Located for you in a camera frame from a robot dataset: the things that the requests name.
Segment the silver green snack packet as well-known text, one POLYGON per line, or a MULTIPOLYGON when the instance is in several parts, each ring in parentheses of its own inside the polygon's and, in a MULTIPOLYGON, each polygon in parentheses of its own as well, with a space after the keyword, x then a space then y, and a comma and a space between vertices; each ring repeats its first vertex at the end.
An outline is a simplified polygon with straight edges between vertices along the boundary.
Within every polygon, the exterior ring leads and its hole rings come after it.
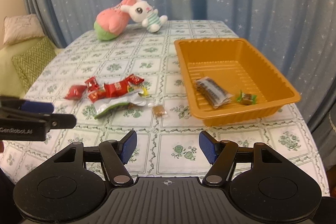
POLYGON ((110 112, 118 109, 122 109, 123 107, 135 105, 135 106, 146 106, 147 100, 140 96, 139 93, 125 94, 121 97, 116 98, 106 98, 97 100, 93 105, 96 110, 96 115, 94 119, 100 119, 110 112))

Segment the small brown clear candy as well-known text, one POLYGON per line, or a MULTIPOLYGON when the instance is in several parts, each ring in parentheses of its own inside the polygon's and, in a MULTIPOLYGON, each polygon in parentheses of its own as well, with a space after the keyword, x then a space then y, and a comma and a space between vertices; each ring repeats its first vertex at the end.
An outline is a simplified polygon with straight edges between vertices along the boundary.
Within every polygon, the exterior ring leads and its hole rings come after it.
POLYGON ((167 116, 167 111, 163 105, 155 105, 152 107, 152 112, 156 117, 165 117, 167 116))

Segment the red orange candy packet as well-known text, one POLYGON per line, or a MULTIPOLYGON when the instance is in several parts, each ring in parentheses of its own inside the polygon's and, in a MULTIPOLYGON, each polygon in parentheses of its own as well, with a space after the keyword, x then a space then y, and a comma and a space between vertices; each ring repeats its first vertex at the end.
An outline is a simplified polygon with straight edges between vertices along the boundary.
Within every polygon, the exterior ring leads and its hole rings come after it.
POLYGON ((106 91, 104 89, 99 89, 88 94, 88 98, 92 103, 95 103, 97 100, 104 99, 106 97, 106 91))

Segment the dark striped snack packet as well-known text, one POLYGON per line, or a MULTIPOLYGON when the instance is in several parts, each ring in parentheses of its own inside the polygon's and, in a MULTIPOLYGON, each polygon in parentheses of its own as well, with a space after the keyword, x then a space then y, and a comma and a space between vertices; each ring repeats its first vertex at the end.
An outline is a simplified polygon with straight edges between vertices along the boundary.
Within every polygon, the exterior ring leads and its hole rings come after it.
POLYGON ((213 79, 209 77, 197 79, 194 84, 196 89, 215 109, 231 102, 233 95, 220 87, 213 79))

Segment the red snack packet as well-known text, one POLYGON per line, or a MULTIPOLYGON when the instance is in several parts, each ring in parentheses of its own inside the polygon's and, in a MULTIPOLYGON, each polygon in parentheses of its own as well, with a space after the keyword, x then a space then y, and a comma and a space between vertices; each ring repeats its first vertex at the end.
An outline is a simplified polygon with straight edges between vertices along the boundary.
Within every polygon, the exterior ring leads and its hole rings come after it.
POLYGON ((106 98, 115 98, 123 96, 139 87, 144 79, 134 74, 129 75, 119 82, 104 84, 106 98))

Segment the green candy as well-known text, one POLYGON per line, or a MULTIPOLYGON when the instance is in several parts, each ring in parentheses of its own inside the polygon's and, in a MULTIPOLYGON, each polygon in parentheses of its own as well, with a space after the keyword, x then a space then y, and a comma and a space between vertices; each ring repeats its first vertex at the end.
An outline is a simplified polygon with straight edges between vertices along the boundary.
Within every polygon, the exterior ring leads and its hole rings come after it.
POLYGON ((241 90, 236 101, 241 105, 255 105, 257 103, 257 95, 245 93, 241 90))

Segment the small red candy packet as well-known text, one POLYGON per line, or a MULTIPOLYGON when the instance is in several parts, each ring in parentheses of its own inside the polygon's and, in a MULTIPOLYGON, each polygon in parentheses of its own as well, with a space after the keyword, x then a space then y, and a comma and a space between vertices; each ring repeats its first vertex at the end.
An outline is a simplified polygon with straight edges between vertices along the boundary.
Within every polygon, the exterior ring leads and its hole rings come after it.
POLYGON ((84 83, 87 86, 88 92, 93 92, 93 91, 99 90, 100 88, 100 85, 98 84, 95 76, 90 77, 89 79, 84 81, 84 83))

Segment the yellow candy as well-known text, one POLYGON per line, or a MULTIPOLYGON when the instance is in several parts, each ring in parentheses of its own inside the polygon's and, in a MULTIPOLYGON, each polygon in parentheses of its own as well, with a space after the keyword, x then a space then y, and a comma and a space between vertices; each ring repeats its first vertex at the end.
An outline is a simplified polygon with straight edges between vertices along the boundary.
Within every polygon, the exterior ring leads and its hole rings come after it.
POLYGON ((144 87, 144 86, 134 86, 134 85, 128 85, 127 86, 127 92, 129 94, 137 93, 142 97, 146 97, 149 94, 146 87, 144 87))

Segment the green zigzag cushion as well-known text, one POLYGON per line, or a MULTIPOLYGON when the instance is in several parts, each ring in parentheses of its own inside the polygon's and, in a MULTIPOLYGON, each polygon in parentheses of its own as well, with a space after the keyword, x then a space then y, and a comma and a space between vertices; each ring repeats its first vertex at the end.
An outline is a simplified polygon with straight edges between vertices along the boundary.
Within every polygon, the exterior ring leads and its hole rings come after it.
POLYGON ((44 37, 36 45, 11 58, 25 92, 55 57, 54 44, 44 37))

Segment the green patterned tablecloth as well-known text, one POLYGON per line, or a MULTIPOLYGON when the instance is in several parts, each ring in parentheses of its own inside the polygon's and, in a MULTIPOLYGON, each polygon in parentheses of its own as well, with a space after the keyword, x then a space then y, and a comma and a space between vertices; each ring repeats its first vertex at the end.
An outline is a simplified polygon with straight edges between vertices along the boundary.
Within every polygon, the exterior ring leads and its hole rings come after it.
POLYGON ((206 126, 191 115, 174 42, 211 38, 239 37, 215 20, 172 20, 155 34, 140 24, 131 24, 110 42, 98 40, 94 31, 82 34, 46 66, 25 96, 27 100, 51 102, 58 114, 74 115, 76 126, 51 130, 44 141, 7 141, 1 170, 17 182, 75 141, 92 147, 120 140, 134 130, 137 147, 126 165, 133 177, 204 177, 210 164, 199 147, 199 133, 205 130, 218 140, 234 141, 241 147, 267 144, 312 176, 328 195, 322 160, 295 103, 270 116, 221 126, 206 126), (64 99, 72 85, 82 85, 92 76, 103 86, 132 74, 144 79, 142 86, 149 93, 146 106, 126 107, 94 119, 94 103, 87 95, 80 100, 64 99), (155 105, 163 105, 167 116, 156 117, 152 112, 155 105))

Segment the orange plastic tray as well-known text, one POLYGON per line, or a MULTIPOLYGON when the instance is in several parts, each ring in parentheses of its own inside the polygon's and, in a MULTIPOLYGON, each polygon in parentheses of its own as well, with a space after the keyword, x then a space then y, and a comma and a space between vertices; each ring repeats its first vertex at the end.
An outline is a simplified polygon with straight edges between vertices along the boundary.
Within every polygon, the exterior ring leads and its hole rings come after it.
POLYGON ((221 126, 274 114, 301 99, 282 73, 242 38, 183 39, 174 42, 190 113, 206 126, 221 126), (213 108, 196 89, 209 77, 233 95, 230 103, 213 108), (255 105, 236 101, 240 91, 257 95, 255 105))

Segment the beige embroidered pillow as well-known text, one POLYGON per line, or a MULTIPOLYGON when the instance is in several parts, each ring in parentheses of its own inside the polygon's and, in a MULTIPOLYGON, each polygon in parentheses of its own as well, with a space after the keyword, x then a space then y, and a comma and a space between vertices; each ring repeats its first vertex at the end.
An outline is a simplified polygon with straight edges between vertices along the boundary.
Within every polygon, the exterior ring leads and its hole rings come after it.
POLYGON ((5 17, 3 45, 9 46, 34 38, 42 38, 45 33, 36 14, 5 17))

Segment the pink green plush toy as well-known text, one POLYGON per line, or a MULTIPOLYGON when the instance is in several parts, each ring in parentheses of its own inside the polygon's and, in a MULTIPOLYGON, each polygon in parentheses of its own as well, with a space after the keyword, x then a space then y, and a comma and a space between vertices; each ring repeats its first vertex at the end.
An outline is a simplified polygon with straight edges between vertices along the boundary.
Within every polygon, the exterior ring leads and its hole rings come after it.
POLYGON ((110 41, 117 38, 129 23, 130 16, 121 10, 122 5, 133 5, 136 0, 122 0, 117 6, 101 11, 94 21, 93 28, 97 38, 110 41))

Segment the white rabbit plush toy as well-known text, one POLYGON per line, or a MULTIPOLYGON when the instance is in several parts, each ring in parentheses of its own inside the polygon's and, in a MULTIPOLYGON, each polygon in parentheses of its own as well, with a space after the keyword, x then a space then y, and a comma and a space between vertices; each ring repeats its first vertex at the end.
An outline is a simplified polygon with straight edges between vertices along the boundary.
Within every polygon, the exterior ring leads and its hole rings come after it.
POLYGON ((136 0, 135 4, 131 6, 121 5, 120 9, 129 14, 134 22, 141 23, 143 28, 146 28, 150 33, 158 32, 168 20, 167 15, 159 16, 158 10, 144 0, 136 0))

